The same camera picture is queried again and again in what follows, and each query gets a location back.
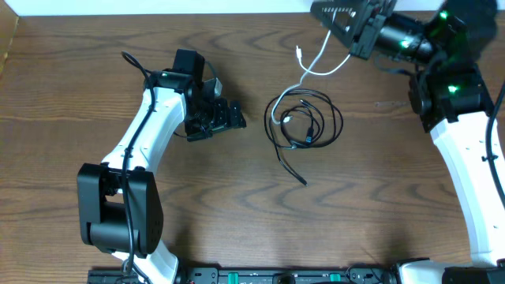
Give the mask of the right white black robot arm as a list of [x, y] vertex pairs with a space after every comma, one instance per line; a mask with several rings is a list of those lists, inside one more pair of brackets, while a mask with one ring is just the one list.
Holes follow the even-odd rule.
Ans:
[[504, 280], [504, 153], [493, 99], [478, 67], [497, 33], [496, 0], [442, 2], [430, 21], [393, 1], [315, 1], [311, 14], [351, 56], [377, 52], [413, 63], [409, 100], [449, 170], [466, 222], [470, 263], [397, 262], [378, 283], [501, 283]]

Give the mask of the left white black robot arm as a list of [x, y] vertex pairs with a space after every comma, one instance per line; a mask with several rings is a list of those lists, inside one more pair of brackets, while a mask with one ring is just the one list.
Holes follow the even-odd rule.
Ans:
[[195, 50], [179, 49], [172, 67], [145, 69], [140, 108], [117, 146], [99, 164], [77, 174], [80, 235], [86, 245], [120, 259], [118, 271], [90, 270], [90, 283], [178, 283], [178, 258], [162, 240], [163, 207], [155, 174], [179, 125], [187, 141], [205, 140], [246, 126], [239, 102], [221, 96], [218, 77], [203, 79], [209, 64]]

